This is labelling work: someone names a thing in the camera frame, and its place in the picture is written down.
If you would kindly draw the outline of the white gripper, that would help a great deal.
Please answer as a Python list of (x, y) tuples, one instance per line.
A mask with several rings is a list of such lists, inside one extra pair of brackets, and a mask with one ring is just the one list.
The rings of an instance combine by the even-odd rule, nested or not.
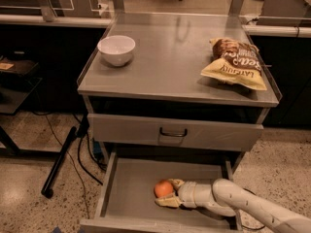
[(181, 179), (168, 179), (175, 193), (156, 198), (155, 203), (160, 207), (179, 208), (181, 204), (187, 208), (214, 209), (217, 205), (212, 194), (210, 184), (197, 182), (184, 182)]

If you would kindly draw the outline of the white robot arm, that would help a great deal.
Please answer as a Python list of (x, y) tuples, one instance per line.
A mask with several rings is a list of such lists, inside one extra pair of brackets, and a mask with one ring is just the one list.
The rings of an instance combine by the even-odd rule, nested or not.
[(206, 209), (220, 216), (235, 216), (242, 210), (274, 233), (311, 233), (311, 219), (260, 198), (227, 179), (211, 184), (168, 179), (154, 187), (161, 207)]

